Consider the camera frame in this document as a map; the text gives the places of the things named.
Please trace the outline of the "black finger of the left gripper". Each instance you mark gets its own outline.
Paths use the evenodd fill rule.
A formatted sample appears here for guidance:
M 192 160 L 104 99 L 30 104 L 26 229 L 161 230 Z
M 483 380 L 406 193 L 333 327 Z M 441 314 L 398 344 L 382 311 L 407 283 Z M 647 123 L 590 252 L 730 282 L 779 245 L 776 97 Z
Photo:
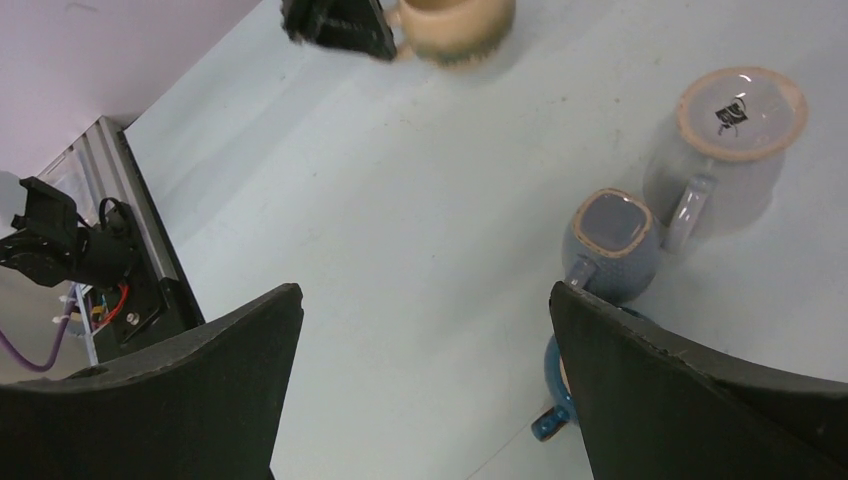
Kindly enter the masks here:
M 294 43 L 393 61 L 398 54 L 376 0 L 283 0 L 281 27 Z

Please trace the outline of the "beige ceramic mug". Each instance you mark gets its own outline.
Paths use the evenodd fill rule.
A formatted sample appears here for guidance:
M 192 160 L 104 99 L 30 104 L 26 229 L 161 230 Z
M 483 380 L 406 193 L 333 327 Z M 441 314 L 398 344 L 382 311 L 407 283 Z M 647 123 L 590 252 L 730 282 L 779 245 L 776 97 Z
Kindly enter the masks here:
M 398 1 L 382 19 L 401 30 L 396 59 L 456 69 L 494 54 L 511 32 L 516 10 L 515 0 Z

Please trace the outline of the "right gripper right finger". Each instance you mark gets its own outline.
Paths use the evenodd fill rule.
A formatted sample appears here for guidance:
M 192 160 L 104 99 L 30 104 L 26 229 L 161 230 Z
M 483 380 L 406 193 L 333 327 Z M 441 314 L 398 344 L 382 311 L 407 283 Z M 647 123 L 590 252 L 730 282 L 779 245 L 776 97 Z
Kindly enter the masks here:
M 549 312 L 597 479 L 843 479 L 847 386 L 755 364 L 564 282 Z

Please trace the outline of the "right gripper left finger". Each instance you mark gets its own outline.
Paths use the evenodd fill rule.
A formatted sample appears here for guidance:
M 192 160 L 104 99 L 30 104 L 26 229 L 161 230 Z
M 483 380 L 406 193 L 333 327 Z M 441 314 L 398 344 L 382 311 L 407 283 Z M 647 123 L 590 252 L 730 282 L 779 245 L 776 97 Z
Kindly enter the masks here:
M 1 389 L 5 479 L 268 479 L 299 285 L 61 380 Z

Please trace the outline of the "blue ceramic mug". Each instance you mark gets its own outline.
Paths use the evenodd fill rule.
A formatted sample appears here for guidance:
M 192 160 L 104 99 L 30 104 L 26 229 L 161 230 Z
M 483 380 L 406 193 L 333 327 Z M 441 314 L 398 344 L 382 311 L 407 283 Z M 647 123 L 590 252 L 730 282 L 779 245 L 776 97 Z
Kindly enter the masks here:
M 531 425 L 534 437 L 545 442 L 569 423 L 577 424 L 577 414 L 562 364 L 556 337 L 552 335 L 544 353 L 544 378 L 554 405 Z

